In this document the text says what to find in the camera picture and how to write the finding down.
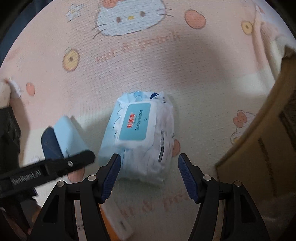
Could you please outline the dark blue denim case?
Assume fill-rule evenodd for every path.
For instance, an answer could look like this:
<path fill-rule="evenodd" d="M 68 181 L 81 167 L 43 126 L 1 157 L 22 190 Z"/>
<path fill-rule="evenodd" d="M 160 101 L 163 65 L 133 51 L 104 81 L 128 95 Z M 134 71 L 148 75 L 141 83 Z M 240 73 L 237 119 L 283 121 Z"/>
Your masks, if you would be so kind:
<path fill-rule="evenodd" d="M 45 159 L 58 160 L 64 158 L 54 129 L 51 126 L 44 130 L 41 136 L 41 145 Z"/>

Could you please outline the light blue glasses case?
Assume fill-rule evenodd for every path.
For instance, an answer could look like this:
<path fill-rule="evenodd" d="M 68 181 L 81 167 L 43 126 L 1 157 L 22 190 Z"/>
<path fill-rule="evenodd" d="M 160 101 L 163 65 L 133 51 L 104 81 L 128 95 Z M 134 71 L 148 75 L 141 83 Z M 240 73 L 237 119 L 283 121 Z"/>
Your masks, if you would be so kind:
<path fill-rule="evenodd" d="M 53 129 L 64 158 L 89 150 L 69 117 L 61 117 Z"/>

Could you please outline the baby wipes pack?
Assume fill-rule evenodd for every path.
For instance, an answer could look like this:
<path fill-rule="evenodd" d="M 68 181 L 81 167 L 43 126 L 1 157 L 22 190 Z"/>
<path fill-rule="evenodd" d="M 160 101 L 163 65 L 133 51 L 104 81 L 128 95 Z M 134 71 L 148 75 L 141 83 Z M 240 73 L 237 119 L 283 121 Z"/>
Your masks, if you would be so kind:
<path fill-rule="evenodd" d="M 120 178 L 162 185 L 175 142 L 174 107 L 164 92 L 125 93 L 114 105 L 98 161 L 121 157 Z"/>

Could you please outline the orange white small box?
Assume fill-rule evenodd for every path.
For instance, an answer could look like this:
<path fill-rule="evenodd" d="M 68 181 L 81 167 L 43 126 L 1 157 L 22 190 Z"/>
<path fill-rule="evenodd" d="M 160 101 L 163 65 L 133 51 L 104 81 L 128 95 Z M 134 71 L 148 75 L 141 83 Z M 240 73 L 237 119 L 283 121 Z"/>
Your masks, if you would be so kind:
<path fill-rule="evenodd" d="M 79 200 L 74 201 L 74 207 L 79 240 L 86 240 Z M 107 200 L 104 204 L 99 204 L 99 207 L 110 239 L 129 240 L 133 235 L 133 229 L 121 214 L 116 203 Z"/>

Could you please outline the cardboard box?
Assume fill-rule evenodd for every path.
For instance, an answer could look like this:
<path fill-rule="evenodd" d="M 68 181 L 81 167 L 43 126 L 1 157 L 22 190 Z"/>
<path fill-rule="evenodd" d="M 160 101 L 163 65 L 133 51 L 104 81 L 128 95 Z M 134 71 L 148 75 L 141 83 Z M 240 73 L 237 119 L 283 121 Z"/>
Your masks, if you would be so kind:
<path fill-rule="evenodd" d="M 222 182 L 241 181 L 272 240 L 295 240 L 295 50 L 247 130 L 216 166 Z"/>

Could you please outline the pink Hello Kitty blanket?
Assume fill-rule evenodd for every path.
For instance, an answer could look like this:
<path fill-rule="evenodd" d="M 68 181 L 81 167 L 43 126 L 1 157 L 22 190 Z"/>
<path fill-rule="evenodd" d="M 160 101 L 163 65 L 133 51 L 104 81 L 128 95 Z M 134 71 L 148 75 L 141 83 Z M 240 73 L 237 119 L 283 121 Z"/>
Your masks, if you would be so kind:
<path fill-rule="evenodd" d="M 185 153 L 203 174 L 222 182 L 216 166 L 265 103 L 285 47 L 295 50 L 295 37 L 265 1 L 48 4 L 1 65 L 1 171 L 46 160 L 41 136 L 63 116 L 95 160 L 2 198 L 1 240 L 30 240 L 54 186 L 97 173 L 115 102 L 136 91 L 164 92 L 173 104 L 169 171 L 162 185 L 118 174 L 107 200 L 133 229 L 129 240 L 189 240 L 200 206 L 188 195 L 178 157 Z"/>

